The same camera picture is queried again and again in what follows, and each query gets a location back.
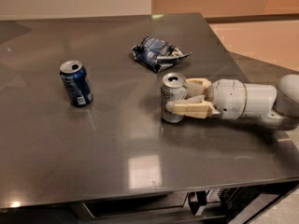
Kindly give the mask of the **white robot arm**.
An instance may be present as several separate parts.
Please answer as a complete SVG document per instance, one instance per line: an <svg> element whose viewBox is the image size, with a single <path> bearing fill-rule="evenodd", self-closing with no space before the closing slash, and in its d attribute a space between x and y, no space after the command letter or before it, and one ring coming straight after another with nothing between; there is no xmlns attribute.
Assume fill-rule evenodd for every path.
<svg viewBox="0 0 299 224"><path fill-rule="evenodd" d="M164 105L170 114L196 119L251 119L276 130L298 127L297 75L284 76L275 86L236 79L211 82L206 78L188 78L186 88L185 96Z"/></svg>

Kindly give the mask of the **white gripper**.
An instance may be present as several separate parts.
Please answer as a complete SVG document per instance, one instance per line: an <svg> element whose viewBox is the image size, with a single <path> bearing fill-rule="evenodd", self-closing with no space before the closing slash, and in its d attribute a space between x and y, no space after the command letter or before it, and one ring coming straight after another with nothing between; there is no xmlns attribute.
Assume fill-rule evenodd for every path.
<svg viewBox="0 0 299 224"><path fill-rule="evenodd" d="M246 88L239 80L220 79L211 84L206 78L188 78L187 94L192 98L170 101L165 105L166 110L196 119L212 116L218 119L238 119L246 104Z"/></svg>

